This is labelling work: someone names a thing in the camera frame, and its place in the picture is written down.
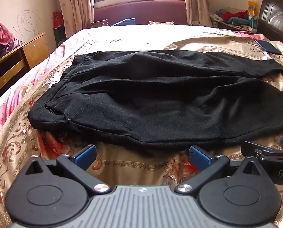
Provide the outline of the blue item on bench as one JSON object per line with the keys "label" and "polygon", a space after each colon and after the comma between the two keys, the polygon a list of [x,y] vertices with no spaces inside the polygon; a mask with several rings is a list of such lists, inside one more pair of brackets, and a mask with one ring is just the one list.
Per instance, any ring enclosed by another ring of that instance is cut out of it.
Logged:
{"label": "blue item on bench", "polygon": [[126,18],[117,23],[114,23],[113,26],[127,26],[127,25],[135,25],[134,18]]}

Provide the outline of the dark leather headboard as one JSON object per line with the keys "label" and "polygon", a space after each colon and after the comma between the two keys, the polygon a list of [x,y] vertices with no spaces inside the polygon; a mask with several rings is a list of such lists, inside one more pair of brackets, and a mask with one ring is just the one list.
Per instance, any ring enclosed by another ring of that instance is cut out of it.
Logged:
{"label": "dark leather headboard", "polygon": [[283,0],[262,0],[257,33],[283,43]]}

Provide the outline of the black pants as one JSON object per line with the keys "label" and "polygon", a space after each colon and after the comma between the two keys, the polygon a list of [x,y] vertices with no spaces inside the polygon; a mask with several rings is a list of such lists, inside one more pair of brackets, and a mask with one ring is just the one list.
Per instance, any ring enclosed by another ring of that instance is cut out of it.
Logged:
{"label": "black pants", "polygon": [[148,148],[239,144],[283,131],[283,90],[264,82],[275,60],[221,52],[76,55],[31,107],[33,128]]}

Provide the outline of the red hanging bag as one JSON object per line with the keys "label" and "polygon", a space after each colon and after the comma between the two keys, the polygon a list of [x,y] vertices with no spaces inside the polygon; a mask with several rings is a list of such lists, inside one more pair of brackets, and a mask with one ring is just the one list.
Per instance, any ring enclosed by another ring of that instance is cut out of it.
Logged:
{"label": "red hanging bag", "polygon": [[56,45],[59,47],[65,40],[67,40],[64,20],[61,12],[53,12],[53,30]]}

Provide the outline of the left beige curtain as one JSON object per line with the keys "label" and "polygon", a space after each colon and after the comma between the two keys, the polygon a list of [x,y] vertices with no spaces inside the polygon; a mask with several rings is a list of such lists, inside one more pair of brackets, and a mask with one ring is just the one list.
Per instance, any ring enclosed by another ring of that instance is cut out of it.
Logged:
{"label": "left beige curtain", "polygon": [[95,0],[59,0],[67,38],[94,22]]}

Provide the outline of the dark smartphone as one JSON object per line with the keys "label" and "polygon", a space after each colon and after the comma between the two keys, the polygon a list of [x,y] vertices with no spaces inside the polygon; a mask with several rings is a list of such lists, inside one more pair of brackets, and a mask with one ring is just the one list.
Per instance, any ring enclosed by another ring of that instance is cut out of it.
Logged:
{"label": "dark smartphone", "polygon": [[282,55],[282,53],[275,48],[270,42],[262,41],[262,40],[255,40],[256,44],[261,47],[264,51],[275,54],[275,55]]}

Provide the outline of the right beige curtain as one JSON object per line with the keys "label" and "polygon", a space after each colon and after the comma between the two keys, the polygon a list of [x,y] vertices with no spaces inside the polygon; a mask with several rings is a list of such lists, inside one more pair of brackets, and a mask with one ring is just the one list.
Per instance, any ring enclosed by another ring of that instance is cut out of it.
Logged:
{"label": "right beige curtain", "polygon": [[185,6],[187,24],[212,27],[207,0],[185,0]]}

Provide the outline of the maroon padded window bench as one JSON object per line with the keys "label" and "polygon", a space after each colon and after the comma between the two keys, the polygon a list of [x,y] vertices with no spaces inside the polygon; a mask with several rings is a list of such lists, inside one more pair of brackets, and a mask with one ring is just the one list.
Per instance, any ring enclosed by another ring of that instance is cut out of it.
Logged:
{"label": "maroon padded window bench", "polygon": [[107,20],[115,24],[124,19],[135,19],[137,25],[153,22],[173,22],[175,25],[187,25],[185,1],[152,0],[110,5],[94,10],[94,20]]}

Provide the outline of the floral satin bedspread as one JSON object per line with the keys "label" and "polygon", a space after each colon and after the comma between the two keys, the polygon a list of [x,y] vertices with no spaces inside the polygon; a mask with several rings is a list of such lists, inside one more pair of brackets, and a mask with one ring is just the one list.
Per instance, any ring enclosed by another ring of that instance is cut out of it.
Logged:
{"label": "floral satin bedspread", "polygon": [[[254,38],[225,29],[183,25],[104,26],[84,29],[61,44],[0,97],[0,227],[283,227],[283,161],[241,154],[241,143],[148,148],[94,141],[76,132],[37,130],[28,114],[69,68],[76,55],[111,51],[221,52],[283,66],[282,55]],[[263,78],[283,90],[283,73]],[[283,151],[283,131],[247,140]],[[89,193],[62,176],[56,159],[95,145],[86,170],[111,187]],[[175,187],[199,171],[189,160],[198,146],[230,164],[198,194]]]}

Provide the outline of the cluttered nightstand clothes pile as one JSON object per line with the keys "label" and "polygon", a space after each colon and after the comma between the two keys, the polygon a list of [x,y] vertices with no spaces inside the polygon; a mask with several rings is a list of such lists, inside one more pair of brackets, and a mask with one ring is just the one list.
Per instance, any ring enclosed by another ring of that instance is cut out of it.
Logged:
{"label": "cluttered nightstand clothes pile", "polygon": [[247,10],[233,13],[220,9],[216,10],[211,16],[216,22],[223,24],[223,26],[240,27],[242,30],[256,31],[256,29],[249,26]]}

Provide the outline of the beige curtain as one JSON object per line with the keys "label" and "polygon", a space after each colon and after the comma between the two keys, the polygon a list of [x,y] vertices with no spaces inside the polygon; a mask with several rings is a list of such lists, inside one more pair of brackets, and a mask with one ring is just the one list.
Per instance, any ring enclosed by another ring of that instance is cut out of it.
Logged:
{"label": "beige curtain", "polygon": [[187,24],[212,27],[207,0],[185,0],[185,6]]}
{"label": "beige curtain", "polygon": [[94,22],[95,0],[59,0],[67,38]]}

